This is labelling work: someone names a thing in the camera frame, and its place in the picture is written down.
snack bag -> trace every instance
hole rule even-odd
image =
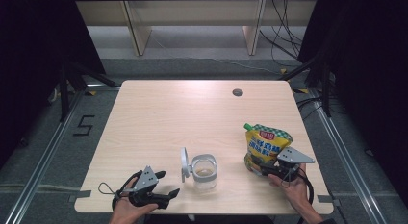
[[[292,137],[285,131],[266,127],[260,124],[245,124],[247,130],[247,153],[245,166],[249,171],[261,175],[260,163],[275,163],[278,154],[292,143]]]

human hand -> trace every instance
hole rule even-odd
[[[131,180],[126,187],[131,187],[133,182],[136,181],[137,178]],[[147,204],[143,207],[135,207],[130,201],[128,197],[120,198],[115,205],[114,212],[112,213],[111,220],[109,221],[110,224],[133,224],[135,223],[141,216],[153,212],[159,207],[157,204]]]
[[[306,177],[306,164],[300,165],[299,174]],[[291,206],[309,223],[320,223],[323,218],[315,211],[309,203],[307,197],[307,186],[301,177],[297,177],[291,182],[283,181],[276,175],[268,174],[270,185],[273,187],[281,187],[286,198],[291,203]]]

